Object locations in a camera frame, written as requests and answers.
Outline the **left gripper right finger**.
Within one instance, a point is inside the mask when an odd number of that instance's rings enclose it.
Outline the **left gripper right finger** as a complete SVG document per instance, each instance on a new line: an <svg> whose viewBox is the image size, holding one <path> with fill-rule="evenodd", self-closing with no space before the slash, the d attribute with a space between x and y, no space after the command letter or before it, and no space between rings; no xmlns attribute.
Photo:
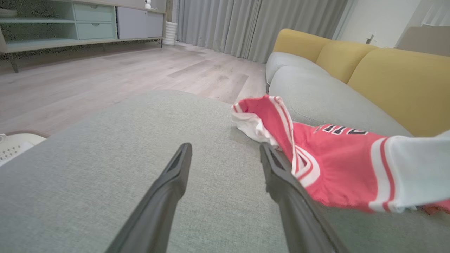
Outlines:
<svg viewBox="0 0 450 253"><path fill-rule="evenodd" d="M260 158L266 191L279 206L289 252L347 253L331 224L269 143L260 145Z"/></svg>

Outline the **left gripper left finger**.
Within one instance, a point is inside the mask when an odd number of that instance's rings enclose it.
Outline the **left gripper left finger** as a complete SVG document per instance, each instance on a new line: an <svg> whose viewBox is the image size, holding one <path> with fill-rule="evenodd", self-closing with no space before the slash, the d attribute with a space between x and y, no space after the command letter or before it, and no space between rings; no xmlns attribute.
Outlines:
<svg viewBox="0 0 450 253"><path fill-rule="evenodd" d="M192 145L183 143L107 248L107 253L165 253L186 191Z"/></svg>

